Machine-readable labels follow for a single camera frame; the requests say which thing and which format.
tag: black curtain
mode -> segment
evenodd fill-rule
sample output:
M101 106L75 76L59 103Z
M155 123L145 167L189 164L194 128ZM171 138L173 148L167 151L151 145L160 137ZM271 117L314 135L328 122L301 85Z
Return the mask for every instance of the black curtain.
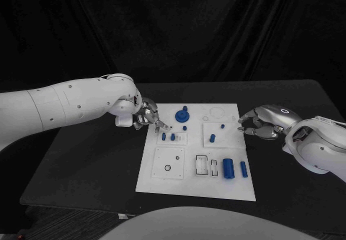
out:
M140 82L243 81L285 0L79 0L118 71Z

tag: dark table surface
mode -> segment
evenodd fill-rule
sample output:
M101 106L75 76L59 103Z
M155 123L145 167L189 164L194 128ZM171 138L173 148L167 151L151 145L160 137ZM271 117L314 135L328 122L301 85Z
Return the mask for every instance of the dark table surface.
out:
M313 80L137 84L157 103L236 103L239 115L264 104L343 121ZM310 172L281 150L284 136L245 136L256 201L135 192L147 128L115 127L115 116L60 129L20 203L125 214L197 206L230 210L291 228L346 233L346 183Z

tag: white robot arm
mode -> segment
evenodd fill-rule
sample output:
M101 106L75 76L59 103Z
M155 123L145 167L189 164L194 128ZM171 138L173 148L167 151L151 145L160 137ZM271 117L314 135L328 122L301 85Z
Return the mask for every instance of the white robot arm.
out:
M328 171L346 182L346 125L341 122L315 116L302 120L287 108L262 105L241 118L239 123L252 119L256 128L239 127L245 134L274 140L285 134L282 150L314 173Z
M157 105L141 97L132 78L119 73L105 76L0 93L0 151L20 138L93 120L106 112L117 116L119 127L134 125L140 129L155 124L155 129L168 129L158 119Z

